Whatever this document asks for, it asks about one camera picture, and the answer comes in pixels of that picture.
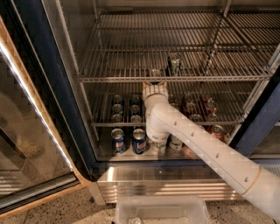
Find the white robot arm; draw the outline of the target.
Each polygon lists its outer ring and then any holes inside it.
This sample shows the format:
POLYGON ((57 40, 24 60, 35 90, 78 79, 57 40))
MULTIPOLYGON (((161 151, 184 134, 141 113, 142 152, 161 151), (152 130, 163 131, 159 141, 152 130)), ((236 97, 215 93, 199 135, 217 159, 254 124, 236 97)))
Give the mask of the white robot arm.
POLYGON ((143 84, 146 133, 155 143, 170 135, 186 144, 245 200, 280 222, 280 177, 203 130, 169 104, 164 83, 143 84))

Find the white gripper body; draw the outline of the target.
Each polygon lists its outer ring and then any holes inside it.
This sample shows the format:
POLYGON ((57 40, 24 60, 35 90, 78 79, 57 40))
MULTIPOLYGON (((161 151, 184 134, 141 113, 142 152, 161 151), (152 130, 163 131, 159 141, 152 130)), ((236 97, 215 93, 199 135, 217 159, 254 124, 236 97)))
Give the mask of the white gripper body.
POLYGON ((157 85, 151 85, 150 87, 143 87, 142 91, 143 100, 146 101, 149 97, 153 95, 163 95, 168 97, 167 87, 162 87, 157 85))

